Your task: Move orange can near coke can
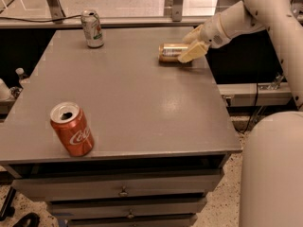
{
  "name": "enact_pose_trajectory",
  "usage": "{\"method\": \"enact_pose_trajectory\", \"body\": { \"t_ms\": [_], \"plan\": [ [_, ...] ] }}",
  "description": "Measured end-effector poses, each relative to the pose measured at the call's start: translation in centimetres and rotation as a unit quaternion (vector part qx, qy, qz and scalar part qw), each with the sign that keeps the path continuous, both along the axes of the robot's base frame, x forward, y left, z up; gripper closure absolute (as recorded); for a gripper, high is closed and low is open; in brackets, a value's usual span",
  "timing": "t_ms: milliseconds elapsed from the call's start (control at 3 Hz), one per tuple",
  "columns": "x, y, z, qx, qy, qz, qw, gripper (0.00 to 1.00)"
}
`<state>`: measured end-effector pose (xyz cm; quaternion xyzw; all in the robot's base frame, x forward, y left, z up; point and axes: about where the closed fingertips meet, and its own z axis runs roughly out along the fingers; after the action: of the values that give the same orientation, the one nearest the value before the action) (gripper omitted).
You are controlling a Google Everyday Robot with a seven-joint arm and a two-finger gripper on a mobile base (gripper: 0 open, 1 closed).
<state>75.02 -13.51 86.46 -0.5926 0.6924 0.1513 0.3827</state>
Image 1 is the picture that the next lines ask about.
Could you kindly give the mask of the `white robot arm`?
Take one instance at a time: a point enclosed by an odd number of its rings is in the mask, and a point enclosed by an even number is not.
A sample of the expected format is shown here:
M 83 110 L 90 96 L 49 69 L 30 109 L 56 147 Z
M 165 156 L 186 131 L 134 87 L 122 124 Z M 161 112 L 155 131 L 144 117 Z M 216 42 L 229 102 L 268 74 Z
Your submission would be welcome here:
M 296 109 L 273 113 L 249 133 L 242 152 L 239 227 L 303 227 L 303 26 L 290 0 L 240 0 L 197 26 L 178 57 L 186 63 L 234 38 L 266 32 L 275 63 L 261 64 L 261 81 L 282 77 Z

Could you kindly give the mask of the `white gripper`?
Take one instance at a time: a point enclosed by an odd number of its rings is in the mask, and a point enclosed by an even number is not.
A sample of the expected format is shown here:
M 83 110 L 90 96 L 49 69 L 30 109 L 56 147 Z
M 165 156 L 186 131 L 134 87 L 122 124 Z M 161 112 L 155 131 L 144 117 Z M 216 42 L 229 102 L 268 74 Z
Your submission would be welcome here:
M 183 38 L 183 43 L 190 45 L 178 56 L 178 61 L 187 63 L 199 59 L 207 53 L 209 47 L 220 48 L 229 44 L 230 41 L 231 39 L 223 30 L 221 14 L 216 13 L 203 25 L 196 26 Z

